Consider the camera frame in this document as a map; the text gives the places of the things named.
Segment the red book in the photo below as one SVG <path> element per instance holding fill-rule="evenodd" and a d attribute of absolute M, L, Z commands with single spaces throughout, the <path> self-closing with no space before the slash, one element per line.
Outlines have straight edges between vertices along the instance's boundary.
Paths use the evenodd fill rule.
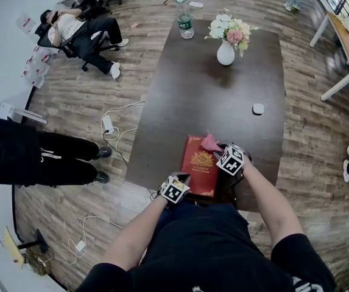
<path fill-rule="evenodd" d="M 190 193 L 213 197 L 219 168 L 216 165 L 217 159 L 212 152 L 206 151 L 201 146 L 202 141 L 202 137 L 188 136 L 182 162 L 182 172 L 189 173 L 192 176 L 189 184 Z"/>

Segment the white vase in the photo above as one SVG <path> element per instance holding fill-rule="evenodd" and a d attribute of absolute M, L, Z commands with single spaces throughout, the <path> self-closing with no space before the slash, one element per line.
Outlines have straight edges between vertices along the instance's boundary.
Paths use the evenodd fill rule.
<path fill-rule="evenodd" d="M 235 59 L 235 51 L 228 41 L 222 39 L 222 45 L 217 50 L 217 60 L 222 65 L 230 65 Z"/>

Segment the black shoe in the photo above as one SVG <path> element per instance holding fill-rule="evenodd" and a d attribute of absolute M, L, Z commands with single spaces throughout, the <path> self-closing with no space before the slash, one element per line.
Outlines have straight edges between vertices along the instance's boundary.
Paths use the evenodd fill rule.
<path fill-rule="evenodd" d="M 105 172 L 99 171 L 97 172 L 96 175 L 96 181 L 101 183 L 101 184 L 106 184 L 110 180 L 109 175 L 106 174 Z"/>
<path fill-rule="evenodd" d="M 94 160 L 97 160 L 100 158 L 109 158 L 111 155 L 112 155 L 112 149 L 110 147 L 101 147 L 96 157 L 94 158 Z"/>

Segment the pink cloth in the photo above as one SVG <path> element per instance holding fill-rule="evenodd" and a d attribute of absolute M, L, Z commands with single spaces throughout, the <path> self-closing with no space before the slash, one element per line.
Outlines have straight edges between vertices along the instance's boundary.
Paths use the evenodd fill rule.
<path fill-rule="evenodd" d="M 216 145 L 217 140 L 215 140 L 215 138 L 213 137 L 213 135 L 211 133 L 209 133 L 206 138 L 203 139 L 203 141 L 201 142 L 201 146 L 208 151 L 219 151 L 219 152 L 223 152 L 224 149 L 220 148 L 219 146 Z"/>

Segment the brown table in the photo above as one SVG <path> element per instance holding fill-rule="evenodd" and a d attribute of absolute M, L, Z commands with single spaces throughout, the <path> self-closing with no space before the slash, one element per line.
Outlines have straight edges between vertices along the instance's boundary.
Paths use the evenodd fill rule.
<path fill-rule="evenodd" d="M 193 21 L 195 35 L 181 37 L 173 23 L 158 62 L 132 148 L 126 181 L 157 189 L 180 171 L 188 135 L 230 140 L 249 150 L 255 165 L 277 180 L 284 127 L 284 74 L 278 35 L 257 30 L 244 57 L 231 66 L 216 58 L 220 40 L 204 40 L 210 21 Z M 254 103 L 265 113 L 255 116 Z M 240 183 L 238 209 L 255 201 Z"/>

